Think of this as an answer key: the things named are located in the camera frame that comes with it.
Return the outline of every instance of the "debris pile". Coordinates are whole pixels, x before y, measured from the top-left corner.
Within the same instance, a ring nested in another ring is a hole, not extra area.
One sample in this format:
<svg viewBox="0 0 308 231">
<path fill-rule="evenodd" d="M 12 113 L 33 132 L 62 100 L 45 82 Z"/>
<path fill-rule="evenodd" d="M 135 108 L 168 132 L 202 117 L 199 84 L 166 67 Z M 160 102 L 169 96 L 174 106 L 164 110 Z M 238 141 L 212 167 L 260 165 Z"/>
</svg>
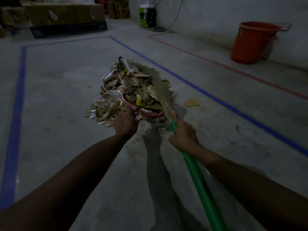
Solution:
<svg viewBox="0 0 308 231">
<path fill-rule="evenodd" d="M 149 75 L 158 73 L 154 68 L 119 57 L 119 62 L 110 67 L 110 70 L 102 77 L 100 98 L 94 100 L 95 103 L 91 105 L 91 110 L 87 111 L 86 117 L 95 118 L 98 124 L 106 123 L 106 126 L 112 126 L 118 113 L 129 105 L 140 109 L 140 118 L 142 113 L 162 112 L 162 105 L 157 99 L 152 77 Z M 175 100 L 178 94 L 172 91 L 168 80 L 162 81 L 170 91 L 172 100 Z"/>
</svg>

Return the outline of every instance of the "left hand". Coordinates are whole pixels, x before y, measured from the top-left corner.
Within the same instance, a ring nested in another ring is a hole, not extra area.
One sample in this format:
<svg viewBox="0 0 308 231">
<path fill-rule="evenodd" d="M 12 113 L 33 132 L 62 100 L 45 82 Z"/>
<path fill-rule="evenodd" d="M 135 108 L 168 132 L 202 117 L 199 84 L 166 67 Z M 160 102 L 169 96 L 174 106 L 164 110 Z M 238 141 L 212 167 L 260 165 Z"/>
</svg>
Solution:
<svg viewBox="0 0 308 231">
<path fill-rule="evenodd" d="M 139 121 L 135 118 L 135 110 L 123 110 L 113 121 L 116 134 L 124 135 L 129 139 L 137 132 Z"/>
</svg>

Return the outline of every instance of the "right hand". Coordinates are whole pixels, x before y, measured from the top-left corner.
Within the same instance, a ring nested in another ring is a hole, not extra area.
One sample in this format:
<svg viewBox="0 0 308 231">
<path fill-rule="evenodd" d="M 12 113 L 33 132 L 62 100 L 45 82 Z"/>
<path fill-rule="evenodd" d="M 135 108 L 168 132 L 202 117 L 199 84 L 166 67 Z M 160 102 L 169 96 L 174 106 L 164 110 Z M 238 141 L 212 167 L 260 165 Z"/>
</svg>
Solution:
<svg viewBox="0 0 308 231">
<path fill-rule="evenodd" d="M 173 120 L 177 124 L 177 129 L 175 135 L 170 136 L 169 142 L 176 149 L 189 154 L 189 150 L 191 150 L 193 147 L 200 146 L 196 136 L 196 131 L 190 124 L 179 119 L 175 111 L 172 111 L 172 114 Z"/>
</svg>

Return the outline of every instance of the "pallet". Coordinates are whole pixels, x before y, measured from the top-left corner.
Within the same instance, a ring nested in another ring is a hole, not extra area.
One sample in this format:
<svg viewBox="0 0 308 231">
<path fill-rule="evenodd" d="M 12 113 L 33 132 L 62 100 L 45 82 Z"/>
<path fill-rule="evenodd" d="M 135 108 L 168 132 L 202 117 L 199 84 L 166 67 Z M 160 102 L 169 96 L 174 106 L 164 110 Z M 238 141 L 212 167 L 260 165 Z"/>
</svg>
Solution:
<svg viewBox="0 0 308 231">
<path fill-rule="evenodd" d="M 56 35 L 77 35 L 81 33 L 100 32 L 107 30 L 106 22 L 69 24 L 69 25 L 50 25 L 30 27 L 34 38 L 46 38 Z"/>
</svg>

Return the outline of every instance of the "wall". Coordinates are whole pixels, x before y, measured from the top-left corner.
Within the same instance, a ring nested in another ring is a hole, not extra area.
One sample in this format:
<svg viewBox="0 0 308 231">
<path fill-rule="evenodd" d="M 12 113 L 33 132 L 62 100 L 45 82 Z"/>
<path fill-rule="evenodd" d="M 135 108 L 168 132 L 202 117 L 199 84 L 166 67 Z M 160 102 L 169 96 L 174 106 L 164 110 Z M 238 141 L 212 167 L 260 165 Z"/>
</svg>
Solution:
<svg viewBox="0 0 308 231">
<path fill-rule="evenodd" d="M 169 28 L 182 0 L 161 0 L 156 6 L 157 22 Z M 131 17 L 138 20 L 144 0 L 130 0 Z M 238 25 L 245 21 L 291 23 L 278 32 L 270 60 L 308 68 L 308 0 L 184 0 L 171 30 L 232 48 Z"/>
</svg>

